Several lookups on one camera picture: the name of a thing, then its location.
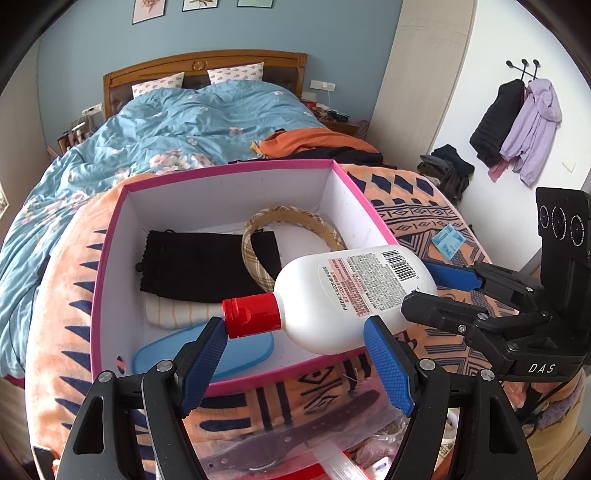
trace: blue duvet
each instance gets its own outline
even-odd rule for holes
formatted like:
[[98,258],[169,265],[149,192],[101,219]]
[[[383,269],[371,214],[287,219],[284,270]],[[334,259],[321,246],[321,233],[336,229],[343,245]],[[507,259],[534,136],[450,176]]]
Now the blue duvet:
[[275,130],[319,126],[293,94],[270,83],[231,80],[200,90],[159,89],[132,100],[92,138],[56,159],[0,252],[0,377],[24,376],[44,261],[92,196],[138,173],[254,158],[251,144]]

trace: pink polka dot pillow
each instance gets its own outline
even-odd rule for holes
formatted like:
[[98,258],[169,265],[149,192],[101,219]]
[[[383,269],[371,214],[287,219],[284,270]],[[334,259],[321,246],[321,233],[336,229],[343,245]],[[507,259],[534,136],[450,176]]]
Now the pink polka dot pillow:
[[264,62],[243,65],[241,67],[230,67],[227,69],[208,70],[209,80],[212,85],[215,83],[227,82],[228,80],[262,80]]
[[144,93],[157,90],[159,88],[181,88],[183,86],[184,72],[171,75],[170,77],[164,77],[163,79],[150,80],[149,82],[138,83],[133,85],[131,90],[134,93],[134,98],[143,95]]

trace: purple jacket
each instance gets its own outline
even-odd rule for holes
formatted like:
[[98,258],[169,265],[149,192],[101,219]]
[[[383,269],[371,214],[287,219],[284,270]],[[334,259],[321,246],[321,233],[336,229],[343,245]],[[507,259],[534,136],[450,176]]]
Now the purple jacket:
[[562,111],[552,83],[537,79],[527,86],[527,99],[501,147],[506,160],[517,159],[513,171],[528,187],[532,185],[550,154]]

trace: hanging clothes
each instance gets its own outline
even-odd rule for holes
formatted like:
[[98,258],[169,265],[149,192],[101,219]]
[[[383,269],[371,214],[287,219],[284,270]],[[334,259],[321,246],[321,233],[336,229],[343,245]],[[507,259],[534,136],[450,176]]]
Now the hanging clothes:
[[561,121],[562,110],[552,83],[548,79],[531,81],[523,108],[501,148],[504,159],[517,160],[513,171],[519,172],[528,187],[544,168]]
[[495,101],[470,137],[470,145],[476,150],[476,157],[487,167],[494,167],[500,162],[501,146],[523,106],[524,99],[525,84],[522,80],[501,85]]
[[503,175],[505,170],[508,168],[509,162],[502,158],[498,164],[488,169],[488,176],[490,177],[493,183],[496,183],[496,181],[501,178],[501,175]]

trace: red bottle cap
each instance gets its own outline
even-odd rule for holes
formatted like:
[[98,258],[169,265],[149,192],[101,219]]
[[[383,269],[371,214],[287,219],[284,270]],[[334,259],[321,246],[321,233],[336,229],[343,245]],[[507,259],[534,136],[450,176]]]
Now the red bottle cap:
[[279,306],[272,293],[224,300],[222,310],[230,338],[281,329]]

